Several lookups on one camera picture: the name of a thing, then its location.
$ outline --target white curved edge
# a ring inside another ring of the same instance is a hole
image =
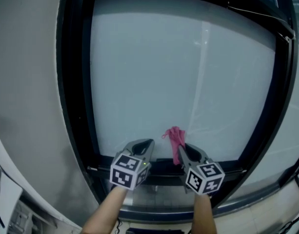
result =
[[[63,214],[57,211],[53,206],[51,206],[24,178],[21,172],[18,170],[16,165],[13,163],[11,157],[8,155],[6,149],[4,148],[1,140],[0,140],[0,167],[4,170],[4,172],[19,186],[23,188],[23,190],[34,199],[35,202],[39,205],[41,209],[50,214],[51,216],[63,221],[73,227],[81,229],[81,227],[70,219],[66,218]]]

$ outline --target black window frame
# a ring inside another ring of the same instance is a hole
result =
[[[90,36],[95,0],[60,0],[57,23],[57,74],[60,101],[68,135],[82,173],[96,200],[107,194],[103,179],[109,179],[113,157],[102,156],[93,114],[90,80]],[[276,36],[273,77],[257,125],[238,160],[219,162],[226,177],[221,189],[211,199],[215,211],[253,172],[271,145],[286,113],[298,61],[297,21],[292,0],[204,0],[239,13]],[[148,185],[181,185],[183,171],[172,159],[152,162]],[[281,178],[285,184],[290,177]],[[160,214],[121,211],[133,220],[191,220],[192,209],[185,213]]]

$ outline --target wire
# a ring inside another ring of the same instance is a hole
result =
[[[117,229],[115,230],[115,234],[119,234],[119,232],[120,232],[119,227],[120,227],[122,224],[123,224],[122,221],[118,218],[118,225],[117,225]]]
[[[285,233],[288,233],[288,231],[291,229],[291,227],[297,223],[299,221],[299,217],[296,218],[295,220],[293,221],[290,221],[288,223],[286,223],[281,229],[280,231],[278,232],[278,234],[285,234]]]
[[[229,6],[229,5],[228,5],[227,7],[232,8],[232,9],[235,9],[235,10],[241,10],[241,11],[245,11],[245,12],[250,12],[250,13],[257,14],[257,15],[261,15],[261,16],[265,16],[265,17],[275,18],[275,19],[278,19],[278,20],[281,20],[281,21],[284,21],[285,23],[287,23],[285,20],[280,19],[280,18],[276,18],[276,17],[273,17],[273,16],[269,16],[269,15],[261,14],[261,13],[258,13],[258,12],[253,12],[253,11],[250,11],[250,10],[238,9],[238,8],[235,8],[235,7],[232,7],[232,6]]]

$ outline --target gray wall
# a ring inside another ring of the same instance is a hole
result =
[[[36,191],[82,225],[97,202],[76,162],[57,86],[59,0],[0,0],[0,138]]]

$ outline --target person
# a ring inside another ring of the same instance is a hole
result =
[[[115,187],[87,220],[82,234],[110,234],[118,219],[127,189]],[[195,194],[192,234],[216,234],[211,202],[208,195]]]

